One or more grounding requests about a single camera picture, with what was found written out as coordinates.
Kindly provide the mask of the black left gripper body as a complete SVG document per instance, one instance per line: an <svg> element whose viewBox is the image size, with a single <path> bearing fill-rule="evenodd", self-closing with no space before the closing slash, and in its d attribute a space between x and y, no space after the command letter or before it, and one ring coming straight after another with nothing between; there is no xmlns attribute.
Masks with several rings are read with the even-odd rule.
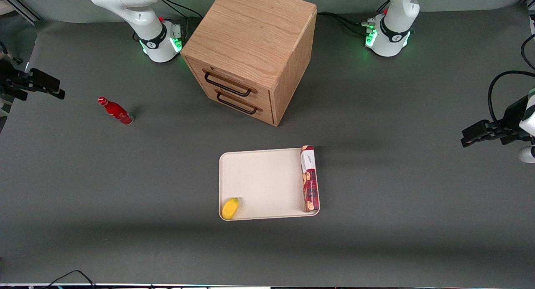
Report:
<svg viewBox="0 0 535 289"><path fill-rule="evenodd" d="M527 109L529 96L526 95L508 106L499 120L496 119L492 98L490 97L490 113L493 118L493 135L491 140L499 139L502 145L510 144L514 141L525 141L532 143L532 135L520 127L520 121L524 117Z"/></svg>

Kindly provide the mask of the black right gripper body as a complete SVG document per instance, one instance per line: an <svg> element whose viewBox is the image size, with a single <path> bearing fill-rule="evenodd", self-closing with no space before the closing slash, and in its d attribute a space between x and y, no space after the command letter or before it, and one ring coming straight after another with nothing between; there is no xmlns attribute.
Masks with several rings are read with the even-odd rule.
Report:
<svg viewBox="0 0 535 289"><path fill-rule="evenodd" d="M11 96L21 101L26 101L28 97L30 79L33 72L22 72L14 68L1 68L0 70L0 92L1 95Z"/></svg>

